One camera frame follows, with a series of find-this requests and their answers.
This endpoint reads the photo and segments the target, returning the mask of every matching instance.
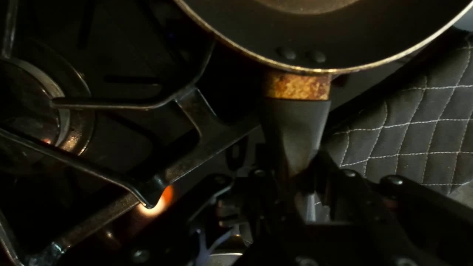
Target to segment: frying pan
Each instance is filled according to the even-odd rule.
[[[314,156],[333,74],[403,57],[446,31],[469,0],[174,0],[228,47],[267,65],[261,124],[276,176]]]

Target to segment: stovetop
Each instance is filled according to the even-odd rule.
[[[0,60],[0,261],[112,248],[146,223],[138,199],[242,167],[221,152],[256,131],[264,68],[172,3],[20,0],[14,37]],[[333,106],[398,65],[335,80]]]

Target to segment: stove burner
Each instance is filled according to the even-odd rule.
[[[81,153],[89,139],[92,115],[53,109],[50,100],[63,96],[88,96],[79,74],[45,46],[30,41],[21,59],[0,60],[0,124],[29,137]],[[0,143],[0,171],[36,171],[48,165],[41,155],[10,143]]]

